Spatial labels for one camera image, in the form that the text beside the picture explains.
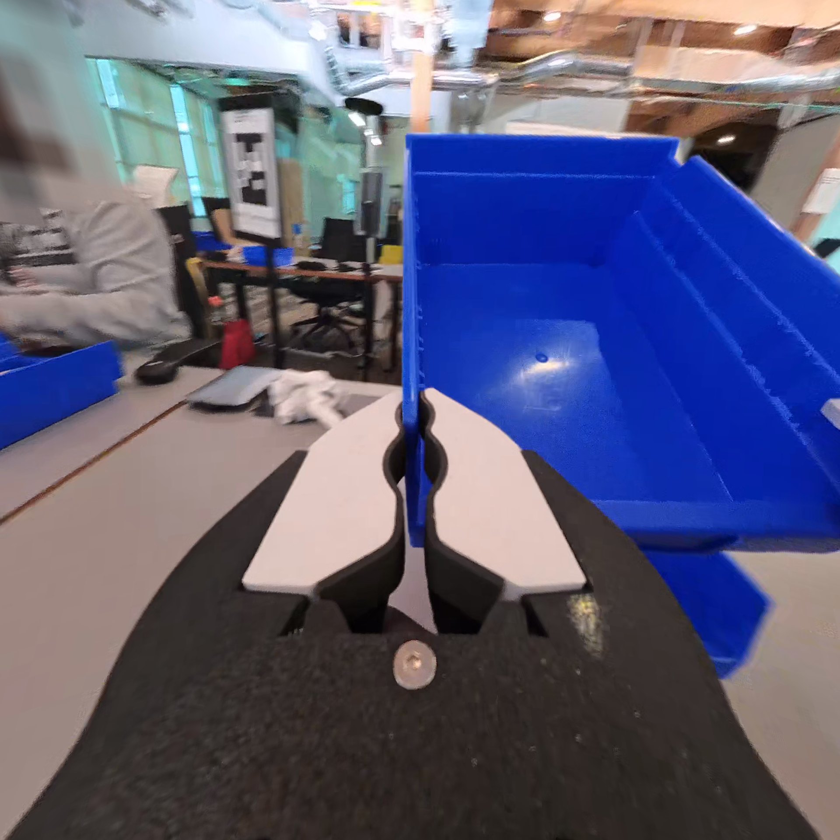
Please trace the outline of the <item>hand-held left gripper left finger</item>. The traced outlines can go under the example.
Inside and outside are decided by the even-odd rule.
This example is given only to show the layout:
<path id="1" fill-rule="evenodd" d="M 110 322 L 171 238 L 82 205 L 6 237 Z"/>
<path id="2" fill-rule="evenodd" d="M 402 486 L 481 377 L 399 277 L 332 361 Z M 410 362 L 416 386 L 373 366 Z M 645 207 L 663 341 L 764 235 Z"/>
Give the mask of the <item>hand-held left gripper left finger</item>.
<path id="1" fill-rule="evenodd" d="M 309 447 L 242 578 L 247 591 L 312 596 L 385 545 L 397 510 L 385 453 L 401 406 L 399 392 L 382 395 Z"/>

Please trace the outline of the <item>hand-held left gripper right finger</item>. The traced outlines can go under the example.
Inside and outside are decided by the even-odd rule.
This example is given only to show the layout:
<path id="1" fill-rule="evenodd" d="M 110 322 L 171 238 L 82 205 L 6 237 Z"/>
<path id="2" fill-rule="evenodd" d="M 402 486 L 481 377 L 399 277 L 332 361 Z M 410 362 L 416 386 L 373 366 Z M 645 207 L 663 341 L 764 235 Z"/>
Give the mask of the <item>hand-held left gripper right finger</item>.
<path id="1" fill-rule="evenodd" d="M 503 601 L 582 592 L 585 574 L 520 447 L 437 389 L 423 399 L 426 453 L 440 447 L 443 469 L 427 522 L 443 548 L 490 573 Z"/>

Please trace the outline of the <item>crumpled white cloth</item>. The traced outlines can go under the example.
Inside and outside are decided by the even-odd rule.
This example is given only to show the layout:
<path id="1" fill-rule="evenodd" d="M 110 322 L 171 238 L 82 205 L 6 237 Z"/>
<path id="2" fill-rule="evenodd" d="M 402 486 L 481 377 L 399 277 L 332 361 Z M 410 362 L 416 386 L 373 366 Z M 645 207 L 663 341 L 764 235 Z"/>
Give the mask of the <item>crumpled white cloth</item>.
<path id="1" fill-rule="evenodd" d="M 266 393 L 272 416 L 281 425 L 315 422 L 331 429 L 345 418 L 346 391 L 325 371 L 280 371 Z"/>

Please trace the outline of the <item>grey closed laptop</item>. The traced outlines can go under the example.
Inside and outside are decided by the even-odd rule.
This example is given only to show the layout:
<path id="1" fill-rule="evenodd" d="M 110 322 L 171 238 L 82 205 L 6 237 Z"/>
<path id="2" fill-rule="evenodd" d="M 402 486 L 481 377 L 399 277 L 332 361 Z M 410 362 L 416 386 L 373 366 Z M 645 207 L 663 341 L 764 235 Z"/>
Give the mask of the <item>grey closed laptop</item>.
<path id="1" fill-rule="evenodd" d="M 243 411 L 283 373 L 272 367 L 240 365 L 198 388 L 185 399 L 185 404 L 200 411 Z"/>

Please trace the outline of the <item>red bag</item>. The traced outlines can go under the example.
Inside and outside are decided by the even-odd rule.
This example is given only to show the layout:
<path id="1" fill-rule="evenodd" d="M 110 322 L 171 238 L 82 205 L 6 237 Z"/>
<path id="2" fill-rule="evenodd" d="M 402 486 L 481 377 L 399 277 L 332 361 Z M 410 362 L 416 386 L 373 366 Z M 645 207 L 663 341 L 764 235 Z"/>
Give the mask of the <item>red bag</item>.
<path id="1" fill-rule="evenodd" d="M 256 347 L 250 323 L 245 318 L 227 321 L 222 330 L 218 368 L 230 371 L 250 363 L 256 357 Z"/>

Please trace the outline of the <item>black office chair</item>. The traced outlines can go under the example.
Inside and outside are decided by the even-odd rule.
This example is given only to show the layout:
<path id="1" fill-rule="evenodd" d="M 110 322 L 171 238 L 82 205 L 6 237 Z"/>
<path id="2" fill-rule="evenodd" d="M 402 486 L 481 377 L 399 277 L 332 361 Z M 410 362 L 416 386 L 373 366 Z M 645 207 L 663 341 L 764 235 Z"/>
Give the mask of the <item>black office chair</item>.
<path id="1" fill-rule="evenodd" d="M 170 383 L 185 366 L 216 369 L 221 360 L 222 340 L 198 258 L 191 210 L 188 205 L 172 205 L 157 213 L 170 236 L 177 302 L 191 331 L 189 339 L 168 344 L 140 366 L 134 377 L 143 385 Z"/>
<path id="2" fill-rule="evenodd" d="M 301 260 L 302 266 L 320 270 L 325 259 L 350 263 L 355 256 L 356 237 L 349 219 L 327 218 L 316 259 Z M 290 327 L 290 346 L 314 353 L 333 352 L 356 355 L 360 346 L 363 311 L 363 285 L 343 281 L 321 281 L 307 277 L 287 278 L 287 289 L 300 301 L 316 308 L 316 314 Z"/>

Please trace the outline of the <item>black legged wooden desk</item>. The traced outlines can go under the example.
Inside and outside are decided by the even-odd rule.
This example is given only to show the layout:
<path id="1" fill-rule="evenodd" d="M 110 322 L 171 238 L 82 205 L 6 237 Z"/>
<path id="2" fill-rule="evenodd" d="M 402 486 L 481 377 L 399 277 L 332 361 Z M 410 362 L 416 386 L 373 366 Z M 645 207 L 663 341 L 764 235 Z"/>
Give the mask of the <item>black legged wooden desk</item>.
<path id="1" fill-rule="evenodd" d="M 323 260 L 318 264 L 321 269 L 310 269 L 302 266 L 299 261 L 288 266 L 253 266 L 229 260 L 199 258 L 197 264 L 205 270 L 220 270 L 234 272 L 236 277 L 228 277 L 225 282 L 237 287 L 259 287 L 268 292 L 268 310 L 270 336 L 272 342 L 271 363 L 281 369 L 286 365 L 287 347 L 280 335 L 280 304 L 276 299 L 276 291 L 287 286 L 287 278 L 307 277 L 321 281 L 343 281 L 346 283 L 364 283 L 375 285 L 385 282 L 393 287 L 392 303 L 387 315 L 387 364 L 383 369 L 392 372 L 397 366 L 399 339 L 402 333 L 403 315 L 403 266 L 380 265 L 372 266 L 361 263 L 346 263 L 345 270 L 341 270 L 342 263 L 335 260 Z"/>

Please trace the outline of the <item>grey pole with device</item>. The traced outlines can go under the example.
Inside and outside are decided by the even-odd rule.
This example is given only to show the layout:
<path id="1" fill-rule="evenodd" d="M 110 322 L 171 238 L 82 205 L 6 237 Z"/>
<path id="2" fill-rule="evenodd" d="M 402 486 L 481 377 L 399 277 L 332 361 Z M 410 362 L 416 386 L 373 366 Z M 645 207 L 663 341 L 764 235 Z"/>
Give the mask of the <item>grey pole with device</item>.
<path id="1" fill-rule="evenodd" d="M 375 338 L 375 291 L 377 281 L 373 278 L 373 264 L 376 261 L 376 242 L 382 227 L 382 204 L 384 192 L 384 169 L 381 163 L 382 114 L 380 103 L 368 98 L 354 98 L 347 101 L 354 113 L 362 120 L 363 165 L 360 171 L 358 195 L 358 235 L 364 238 L 364 348 L 360 363 L 362 380 L 367 382 L 371 372 Z"/>

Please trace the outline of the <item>black and white poster board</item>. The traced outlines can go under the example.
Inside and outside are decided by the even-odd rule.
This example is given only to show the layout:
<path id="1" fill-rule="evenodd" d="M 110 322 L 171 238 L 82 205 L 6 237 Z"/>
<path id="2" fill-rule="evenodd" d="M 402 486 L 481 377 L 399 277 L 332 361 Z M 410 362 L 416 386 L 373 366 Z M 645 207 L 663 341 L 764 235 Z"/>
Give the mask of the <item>black and white poster board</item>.
<path id="1" fill-rule="evenodd" d="M 277 120 L 268 93 L 218 103 L 232 225 L 239 238 L 281 239 Z"/>

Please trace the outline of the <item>silver ventilation duct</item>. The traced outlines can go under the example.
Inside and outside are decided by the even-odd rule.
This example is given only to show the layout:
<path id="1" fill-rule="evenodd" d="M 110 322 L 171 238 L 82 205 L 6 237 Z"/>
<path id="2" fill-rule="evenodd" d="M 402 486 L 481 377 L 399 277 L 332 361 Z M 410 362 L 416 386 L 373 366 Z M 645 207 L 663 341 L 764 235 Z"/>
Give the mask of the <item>silver ventilation duct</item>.
<path id="1" fill-rule="evenodd" d="M 414 73 L 411 68 L 397 66 L 392 61 L 373 59 L 360 65 L 347 66 L 341 54 L 332 47 L 322 49 L 322 59 L 333 88 L 345 98 L 386 87 L 410 87 Z M 817 93 L 838 88 L 838 65 L 822 69 L 794 72 L 779 76 L 759 77 L 735 81 L 706 81 L 632 75 L 632 64 L 619 59 L 581 56 L 568 50 L 554 51 L 535 59 L 528 59 L 501 70 L 470 68 L 434 69 L 434 91 L 467 91 L 498 88 L 520 89 L 555 77 L 615 79 L 632 88 L 659 91 L 696 93 L 703 95 L 762 95 L 770 93 Z"/>

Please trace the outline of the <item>white wall paper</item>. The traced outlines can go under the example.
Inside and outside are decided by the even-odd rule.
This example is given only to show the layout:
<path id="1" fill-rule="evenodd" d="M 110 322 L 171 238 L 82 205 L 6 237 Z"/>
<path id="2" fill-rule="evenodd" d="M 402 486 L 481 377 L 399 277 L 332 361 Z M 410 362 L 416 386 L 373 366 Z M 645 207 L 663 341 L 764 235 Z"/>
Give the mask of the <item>white wall paper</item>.
<path id="1" fill-rule="evenodd" d="M 827 167 L 820 174 L 808 194 L 802 214 L 823 216 L 832 212 L 839 198 L 840 169 Z"/>

